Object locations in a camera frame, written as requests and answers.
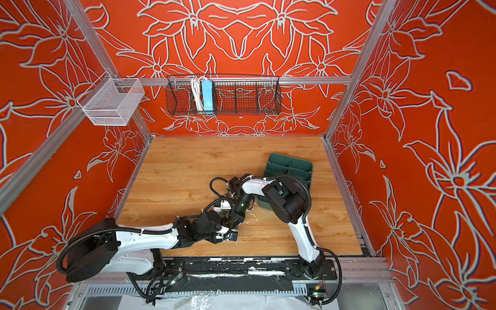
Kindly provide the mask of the green compartment tray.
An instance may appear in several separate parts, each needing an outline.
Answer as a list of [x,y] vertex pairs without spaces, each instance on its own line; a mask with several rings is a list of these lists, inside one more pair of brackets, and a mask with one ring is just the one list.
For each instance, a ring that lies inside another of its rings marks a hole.
[[[307,191],[310,192],[311,181],[313,175],[313,163],[307,160],[302,160],[299,158],[286,156],[278,153],[272,153],[269,155],[265,171],[263,173],[264,178],[275,178],[281,174],[291,175],[297,178],[300,183],[302,183]],[[294,183],[300,189],[298,190],[300,196],[304,200],[303,208],[307,207],[307,195],[305,191],[301,189],[301,186],[294,181],[293,178],[284,178],[285,181]],[[288,196],[292,195],[292,192],[284,187],[284,183],[276,180],[275,185],[272,185],[274,189],[278,191],[281,199],[287,200]],[[258,205],[266,208],[272,209],[270,201],[265,196],[258,196]]]

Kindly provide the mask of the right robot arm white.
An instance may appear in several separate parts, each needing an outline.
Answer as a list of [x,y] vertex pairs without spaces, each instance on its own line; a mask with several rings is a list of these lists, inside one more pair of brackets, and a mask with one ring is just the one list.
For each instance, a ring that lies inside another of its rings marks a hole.
[[227,196],[235,204],[235,213],[242,215],[253,196],[263,196],[279,220],[288,224],[298,248],[300,268],[310,279],[324,271],[326,249],[317,244],[309,221],[311,195],[308,188],[296,177],[280,174],[257,177],[246,174],[226,182]]

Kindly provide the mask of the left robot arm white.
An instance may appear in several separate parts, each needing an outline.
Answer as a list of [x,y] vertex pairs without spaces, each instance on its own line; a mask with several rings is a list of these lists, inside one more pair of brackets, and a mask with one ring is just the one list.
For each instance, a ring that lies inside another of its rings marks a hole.
[[245,219],[247,204],[218,198],[200,214],[182,216],[155,227],[127,227],[107,218],[73,237],[62,249],[57,270],[70,283],[100,273],[159,274],[165,268],[161,252],[183,249],[197,242],[235,241]]

